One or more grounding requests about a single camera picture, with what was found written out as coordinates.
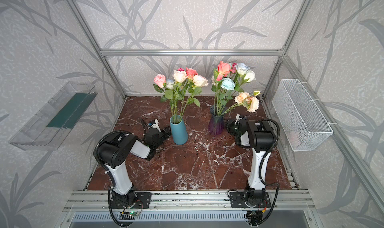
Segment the blue purple glass vase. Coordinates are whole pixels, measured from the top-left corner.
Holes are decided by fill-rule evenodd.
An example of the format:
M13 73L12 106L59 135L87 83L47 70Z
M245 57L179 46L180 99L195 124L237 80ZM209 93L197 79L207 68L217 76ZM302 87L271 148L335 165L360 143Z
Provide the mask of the blue purple glass vase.
M209 133L212 135L220 135L225 128L224 116L217 115L215 105L210 107L210 113L211 119L208 125Z

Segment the teal ceramic vase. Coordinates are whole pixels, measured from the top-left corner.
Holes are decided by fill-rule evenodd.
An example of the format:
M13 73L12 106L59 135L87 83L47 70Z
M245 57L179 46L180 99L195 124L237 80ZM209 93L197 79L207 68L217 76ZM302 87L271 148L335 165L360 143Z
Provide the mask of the teal ceramic vase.
M183 145L188 141L187 128L180 115L173 115L170 118L171 133L175 144Z

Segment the pink white rose bunch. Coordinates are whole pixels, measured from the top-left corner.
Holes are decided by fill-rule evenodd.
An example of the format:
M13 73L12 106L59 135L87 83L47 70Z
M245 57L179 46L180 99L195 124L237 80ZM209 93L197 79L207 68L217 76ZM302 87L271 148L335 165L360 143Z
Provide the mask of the pink white rose bunch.
M183 117L186 107L190 104L195 104L200 107L200 102L196 98L197 95L201 94L202 88L208 86L209 81L201 75L194 75L192 79L186 78L183 82L181 89L182 106L180 115Z

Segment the coral red rose stem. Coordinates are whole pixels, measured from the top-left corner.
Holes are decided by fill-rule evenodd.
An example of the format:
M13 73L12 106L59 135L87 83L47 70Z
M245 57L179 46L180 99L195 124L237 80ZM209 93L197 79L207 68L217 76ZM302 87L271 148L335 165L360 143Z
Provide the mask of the coral red rose stem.
M185 109L188 105L194 102L194 98L197 94L195 90L196 86L194 85L194 76L198 75L198 72L192 68L186 68L187 78L183 82L183 87L181 89L182 95L182 104L180 115L183 117Z

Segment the cream peach flower stem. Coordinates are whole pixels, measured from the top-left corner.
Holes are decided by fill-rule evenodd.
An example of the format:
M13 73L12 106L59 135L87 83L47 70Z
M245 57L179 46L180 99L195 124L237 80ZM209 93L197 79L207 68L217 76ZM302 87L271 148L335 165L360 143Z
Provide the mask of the cream peach flower stem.
M260 106L260 101L258 99L260 93L261 92L258 90L254 91L253 95L250 95L247 92L240 92L239 95L235 97L235 103L230 106L226 111L224 111L224 114L240 106L245 107L247 109L247 112L249 113L255 113Z

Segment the pink and white rose stem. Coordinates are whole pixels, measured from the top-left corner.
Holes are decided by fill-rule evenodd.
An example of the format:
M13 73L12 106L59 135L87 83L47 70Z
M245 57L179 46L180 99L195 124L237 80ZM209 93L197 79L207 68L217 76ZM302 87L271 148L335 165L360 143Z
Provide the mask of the pink and white rose stem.
M175 83L172 80L167 80L165 75L158 74L154 78L154 88L157 92L162 93L161 102L168 101L171 107L171 116L176 113L176 95L174 92Z

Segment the cream rose stem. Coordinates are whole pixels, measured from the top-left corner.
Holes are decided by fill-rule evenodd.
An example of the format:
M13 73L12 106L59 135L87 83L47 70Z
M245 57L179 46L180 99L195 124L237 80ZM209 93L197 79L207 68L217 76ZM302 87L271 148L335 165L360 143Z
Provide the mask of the cream rose stem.
M185 95L188 88L187 73L184 70L175 70L174 78L174 115L182 116Z

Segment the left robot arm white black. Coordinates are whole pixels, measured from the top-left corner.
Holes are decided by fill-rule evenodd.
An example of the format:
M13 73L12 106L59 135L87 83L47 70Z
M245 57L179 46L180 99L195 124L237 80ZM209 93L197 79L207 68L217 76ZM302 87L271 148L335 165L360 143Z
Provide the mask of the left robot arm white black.
M128 155L133 154L149 161L155 157L159 146L170 136L169 126L163 129L152 126L148 128L143 140L131 132L116 130L98 142L94 149L94 157L112 182L112 189L109 190L110 208L116 209L118 206L126 208L138 200L126 167Z

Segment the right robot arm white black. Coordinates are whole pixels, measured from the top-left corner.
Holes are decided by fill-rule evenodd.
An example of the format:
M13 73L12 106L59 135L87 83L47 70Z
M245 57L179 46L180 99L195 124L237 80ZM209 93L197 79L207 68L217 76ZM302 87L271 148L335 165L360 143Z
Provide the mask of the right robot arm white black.
M278 188L279 183L267 184L266 171L272 150L280 138L280 128L272 119L249 121L242 115L225 122L227 132L235 137L237 146L252 151L251 174L243 191L228 191L232 208L271 208L266 187Z

